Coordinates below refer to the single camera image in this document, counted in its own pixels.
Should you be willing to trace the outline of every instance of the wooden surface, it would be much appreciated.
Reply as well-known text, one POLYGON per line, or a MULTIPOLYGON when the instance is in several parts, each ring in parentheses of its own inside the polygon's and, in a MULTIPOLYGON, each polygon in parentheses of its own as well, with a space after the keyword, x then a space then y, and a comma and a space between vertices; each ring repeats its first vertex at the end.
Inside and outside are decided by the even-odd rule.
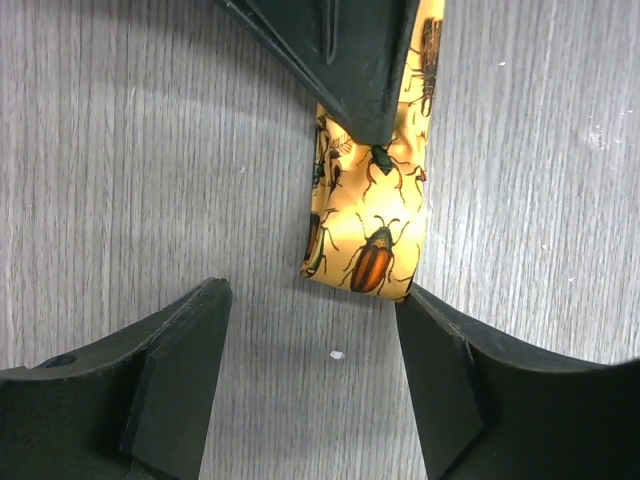
MULTIPOLYGON (((393 305, 298 277, 314 102, 200 4, 0 2, 0 368, 226 277, 202 478, 424 479, 393 305)), ((601 362, 640 355, 639 24, 449 0, 429 147, 418 282, 601 362)))

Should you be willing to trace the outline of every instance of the insect illustration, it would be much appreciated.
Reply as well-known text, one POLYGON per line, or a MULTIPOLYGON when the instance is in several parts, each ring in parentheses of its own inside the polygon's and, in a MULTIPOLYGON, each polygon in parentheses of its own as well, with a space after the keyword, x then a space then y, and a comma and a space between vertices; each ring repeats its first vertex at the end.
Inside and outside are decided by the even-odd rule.
POLYGON ((340 152, 338 150, 329 151, 329 194, 331 194, 340 184, 342 175, 342 164, 340 163, 340 152))
POLYGON ((371 156, 369 158, 369 164, 367 165, 367 180, 369 181, 369 185, 365 189, 362 194, 362 201, 364 202, 364 197, 367 195, 367 192, 371 188, 371 186, 376 182, 376 180, 371 176, 371 167, 375 165, 378 169, 384 174, 384 176, 388 176, 393 170, 398 172, 398 184, 394 187, 395 189, 400 191, 400 198, 402 199, 402 203, 404 204, 404 197, 402 196, 402 173, 400 172, 400 168, 398 165, 409 165, 410 162, 399 162, 394 157, 389 155, 389 147, 394 142, 391 140, 391 143, 388 145, 373 145, 367 153, 365 153, 362 160, 358 162, 360 165, 367 159, 367 154, 370 153, 371 156))
POLYGON ((365 244, 359 247, 349 260, 347 268, 343 272, 347 272, 345 277, 339 286, 344 285, 349 275, 351 275, 351 282, 349 288, 352 292, 369 293, 378 288, 376 295, 380 295, 380 290, 384 287, 385 282, 391 281, 391 272, 393 271, 393 265, 395 263, 395 257, 393 255, 393 247, 398 243, 405 228, 410 222, 407 222, 397 240, 393 241, 391 229, 389 228, 394 222, 400 222, 400 219, 394 218, 385 224, 384 219, 380 215, 375 215, 373 218, 377 218, 382 223, 382 226, 375 232, 367 237, 367 232, 362 221, 362 217, 356 213, 360 225, 362 225, 362 232, 364 234, 365 244), (351 268, 351 264, 355 259, 355 265, 351 268))
POLYGON ((331 236, 329 229, 323 226, 327 221, 327 218, 329 218, 329 215, 337 211, 338 210, 335 208, 327 210, 326 216, 322 222, 320 221, 320 216, 317 213, 311 214, 311 219, 309 221, 309 237, 307 238, 307 251, 304 255, 305 266, 300 273, 305 278, 313 277, 318 272, 322 260, 324 260, 324 273, 327 273, 327 257, 324 254, 325 234, 329 238, 329 242, 335 251, 340 251, 333 242, 333 237, 331 236))
POLYGON ((340 184, 342 164, 340 157, 347 155, 353 148, 353 140, 348 134, 343 134, 331 140, 329 144, 329 193, 333 192, 340 184))
POLYGON ((324 162, 325 155, 329 148, 329 137, 327 134, 327 119, 324 115, 318 117, 316 122, 316 160, 313 162, 312 185, 314 196, 317 194, 318 185, 325 177, 324 162), (323 146, 322 140, 326 140, 326 146, 323 146))
POLYGON ((411 81, 414 78, 422 79, 422 96, 412 101, 415 103, 422 100, 422 115, 428 117, 431 115, 431 105, 433 103, 433 94, 436 88, 436 74, 438 71, 438 55, 440 52, 440 37, 442 35, 442 20, 435 18, 427 18, 422 26, 422 35, 420 37, 420 50, 410 48, 409 50, 420 56, 420 69, 411 69, 414 73, 409 79, 409 85, 404 89, 408 92, 411 89, 411 81))

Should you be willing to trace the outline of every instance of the black plastic jaw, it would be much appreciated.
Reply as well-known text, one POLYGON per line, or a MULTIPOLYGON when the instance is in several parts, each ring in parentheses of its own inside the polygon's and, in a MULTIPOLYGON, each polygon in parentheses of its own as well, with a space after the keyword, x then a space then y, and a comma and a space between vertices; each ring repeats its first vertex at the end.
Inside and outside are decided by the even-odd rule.
POLYGON ((430 480, 640 478, 640 361, 549 352, 419 286, 396 315, 430 480))
POLYGON ((391 141, 419 0, 215 0, 363 145, 391 141))
POLYGON ((0 371, 0 479, 197 479, 226 281, 42 365, 0 371))

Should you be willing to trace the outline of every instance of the yellow ribbon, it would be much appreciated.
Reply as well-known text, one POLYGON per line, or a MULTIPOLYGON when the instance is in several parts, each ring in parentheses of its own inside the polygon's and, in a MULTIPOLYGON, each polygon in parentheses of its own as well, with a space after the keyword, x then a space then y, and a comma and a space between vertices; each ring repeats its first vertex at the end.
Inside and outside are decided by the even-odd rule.
POLYGON ((316 111, 311 218, 301 275, 402 301, 426 236, 425 147, 444 0, 421 0, 389 145, 358 145, 316 111))

